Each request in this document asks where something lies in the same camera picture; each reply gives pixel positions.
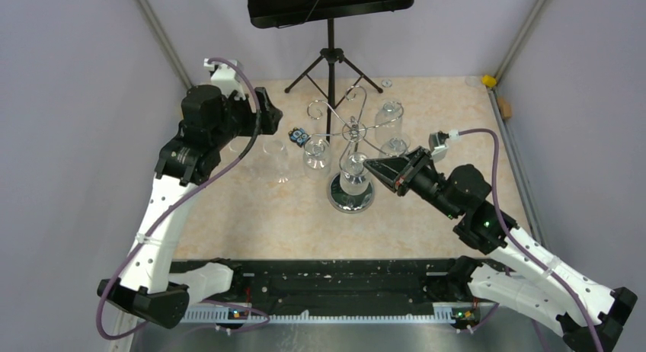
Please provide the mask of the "clear wine glass back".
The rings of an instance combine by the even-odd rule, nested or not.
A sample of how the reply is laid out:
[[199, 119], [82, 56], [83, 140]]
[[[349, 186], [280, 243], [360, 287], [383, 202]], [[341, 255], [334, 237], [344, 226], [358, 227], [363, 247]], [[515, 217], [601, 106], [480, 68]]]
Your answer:
[[289, 155], [282, 141], [271, 140], [263, 144], [262, 169], [265, 178], [278, 184], [290, 180]]

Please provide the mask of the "clear wine glass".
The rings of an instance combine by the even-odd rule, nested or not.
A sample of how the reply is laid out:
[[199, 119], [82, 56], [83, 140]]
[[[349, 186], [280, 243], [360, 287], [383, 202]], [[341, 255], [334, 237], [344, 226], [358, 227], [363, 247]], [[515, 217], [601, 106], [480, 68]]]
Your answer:
[[245, 151], [250, 141], [250, 137], [244, 136], [233, 139], [227, 146], [230, 158], [238, 158]]
[[282, 141], [271, 140], [263, 144], [262, 169], [265, 178], [278, 184], [290, 180], [289, 155]]

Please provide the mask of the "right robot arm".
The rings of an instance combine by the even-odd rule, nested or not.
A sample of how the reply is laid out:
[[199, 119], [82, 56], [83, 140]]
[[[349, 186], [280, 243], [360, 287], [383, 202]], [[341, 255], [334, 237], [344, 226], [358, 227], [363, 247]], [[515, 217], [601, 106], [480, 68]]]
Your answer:
[[486, 299], [540, 323], [574, 351], [611, 351], [637, 296], [625, 287], [601, 285], [540, 245], [516, 220], [488, 201], [491, 185], [473, 165], [450, 175], [436, 170], [422, 147], [405, 155], [373, 158], [365, 168], [391, 192], [417, 194], [445, 216], [468, 247], [511, 269], [511, 275], [461, 257], [449, 272], [452, 298]]

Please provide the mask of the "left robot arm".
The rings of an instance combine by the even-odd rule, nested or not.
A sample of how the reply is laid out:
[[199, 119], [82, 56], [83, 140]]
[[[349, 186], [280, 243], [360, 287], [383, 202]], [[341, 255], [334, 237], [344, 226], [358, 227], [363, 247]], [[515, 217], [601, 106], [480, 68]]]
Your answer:
[[146, 322], [174, 328], [190, 306], [219, 294], [235, 301], [244, 281], [227, 261], [207, 261], [197, 269], [171, 272], [177, 244], [197, 192], [230, 171], [235, 159], [217, 174], [220, 152], [233, 139], [273, 135], [283, 117], [266, 88], [253, 95], [241, 89], [226, 94], [214, 85], [190, 88], [181, 101], [177, 134], [160, 150], [152, 193], [128, 257], [116, 280], [102, 280], [97, 294]]

